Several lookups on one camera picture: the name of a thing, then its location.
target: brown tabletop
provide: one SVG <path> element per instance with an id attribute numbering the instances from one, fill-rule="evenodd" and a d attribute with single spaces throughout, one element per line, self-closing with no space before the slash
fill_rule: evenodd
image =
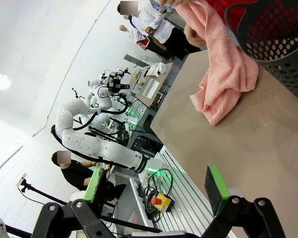
<path id="1" fill-rule="evenodd" d="M 164 74 L 160 74 L 159 77 L 156 77 L 156 76 L 146 76 L 145 79 L 146 79 L 146 82 L 143 86 L 143 88 L 141 89 L 140 93 L 139 94 L 136 94 L 136 98 L 138 98 L 143 104 L 145 104 L 147 107 L 150 107 L 151 104 L 153 103 L 157 93 L 159 92 L 159 89 L 160 87 L 163 85 L 163 82 L 165 81 L 166 77 L 168 76 L 171 68 L 173 66 L 173 63 L 167 63 L 165 64 L 165 67 L 166 67 L 166 71 Z M 159 82 L 159 86 L 158 88 L 155 90 L 152 98 L 147 98 L 146 96 L 143 95 L 147 85 L 149 84 L 150 82 L 150 79 L 154 79 L 156 81 Z M 133 77 L 130 81 L 130 88 L 133 88 L 134 85 L 136 84 L 136 79 Z"/>
<path id="2" fill-rule="evenodd" d="M 256 89 L 210 126 L 190 100 L 208 68 L 207 51 L 188 56 L 151 128 L 205 195 L 207 165 L 218 165 L 247 200 L 269 198 L 286 236 L 298 238 L 298 99 L 261 68 Z"/>

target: green gripper pad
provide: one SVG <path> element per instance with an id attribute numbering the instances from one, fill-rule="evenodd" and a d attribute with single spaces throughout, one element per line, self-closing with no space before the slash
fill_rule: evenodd
<path id="1" fill-rule="evenodd" d="M 221 212 L 224 203 L 230 197 L 228 188 L 217 166 L 208 166 L 204 188 L 208 194 L 213 215 L 217 216 Z"/>
<path id="2" fill-rule="evenodd" d="M 103 178 L 105 171 L 103 168 L 95 168 L 93 175 L 91 176 L 90 182 L 87 186 L 84 200 L 91 204 L 95 198 L 95 194 L 98 186 L 100 185 L 101 179 Z"/>

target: towel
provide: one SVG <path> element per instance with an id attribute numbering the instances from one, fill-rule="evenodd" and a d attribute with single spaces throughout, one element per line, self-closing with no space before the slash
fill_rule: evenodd
<path id="1" fill-rule="evenodd" d="M 195 109 L 215 125 L 235 107 L 242 92 L 255 88 L 258 65 L 236 48 L 221 17 L 205 0 L 181 4 L 176 10 L 207 43 L 210 67 L 201 91 L 190 98 Z"/>

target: red button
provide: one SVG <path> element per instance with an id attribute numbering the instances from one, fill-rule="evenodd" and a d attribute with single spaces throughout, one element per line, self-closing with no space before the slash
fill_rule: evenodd
<path id="1" fill-rule="evenodd" d="M 153 198 L 151 199 L 151 204 L 152 204 L 152 205 L 160 205 L 160 204 L 161 204 L 161 199 L 156 198 L 156 197 L 153 197 Z"/>

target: white shirt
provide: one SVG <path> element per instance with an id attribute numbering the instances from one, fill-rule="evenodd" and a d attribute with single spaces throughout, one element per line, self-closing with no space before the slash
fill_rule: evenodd
<path id="1" fill-rule="evenodd" d="M 153 36 L 159 40 L 161 44 L 168 40 L 174 28 L 174 25 L 164 20 L 163 15 L 154 9 L 151 4 L 143 7 L 137 16 L 133 16 L 132 22 L 142 35 L 148 35 L 145 32 L 148 26 L 156 29 Z"/>
<path id="2" fill-rule="evenodd" d="M 134 40 L 136 43 L 138 41 L 146 40 L 146 38 L 142 34 L 140 34 L 139 31 L 133 26 L 128 27 L 127 32 L 129 34 L 129 38 Z"/>

